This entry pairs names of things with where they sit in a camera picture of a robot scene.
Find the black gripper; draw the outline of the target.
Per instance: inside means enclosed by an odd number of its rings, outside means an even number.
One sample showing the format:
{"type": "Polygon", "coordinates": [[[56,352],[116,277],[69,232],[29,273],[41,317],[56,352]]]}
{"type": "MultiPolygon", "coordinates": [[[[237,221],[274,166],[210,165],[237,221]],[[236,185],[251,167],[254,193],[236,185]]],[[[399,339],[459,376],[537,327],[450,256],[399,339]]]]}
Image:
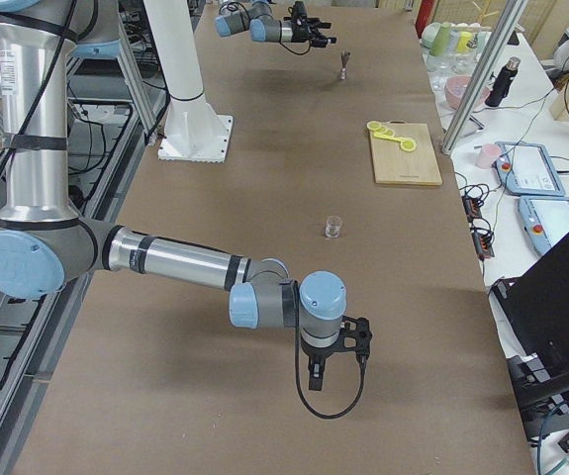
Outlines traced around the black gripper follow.
{"type": "Polygon", "coordinates": [[[312,48],[326,48],[336,43],[336,37],[314,37],[313,29],[330,29],[330,22],[323,22],[320,18],[291,19],[291,42],[294,44],[309,43],[312,48]]]}
{"type": "Polygon", "coordinates": [[[326,347],[316,347],[305,340],[301,341],[302,349],[308,356],[309,385],[310,391],[321,391],[323,389],[325,360],[334,353],[343,352],[343,344],[339,341],[326,347]]]}

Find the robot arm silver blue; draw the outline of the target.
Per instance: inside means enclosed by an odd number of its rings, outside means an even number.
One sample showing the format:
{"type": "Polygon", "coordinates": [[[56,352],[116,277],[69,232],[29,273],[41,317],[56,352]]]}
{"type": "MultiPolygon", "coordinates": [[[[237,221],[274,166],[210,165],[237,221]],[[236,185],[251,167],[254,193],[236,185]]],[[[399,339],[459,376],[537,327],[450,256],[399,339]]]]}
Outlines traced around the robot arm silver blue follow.
{"type": "Polygon", "coordinates": [[[0,209],[0,291],[36,298],[99,269],[130,269],[226,290],[240,328],[292,327],[320,390],[327,359],[345,349],[345,287],[317,271],[293,280],[276,259],[86,219],[68,195],[70,56],[125,51],[114,1],[0,1],[0,74],[6,202],[0,209]]]}
{"type": "Polygon", "coordinates": [[[307,44],[310,48],[326,48],[336,43],[336,37],[324,33],[332,24],[309,16],[303,1],[295,1],[282,19],[274,16],[272,5],[272,1],[222,2],[215,19],[219,36],[249,32],[257,43],[307,44]]]}

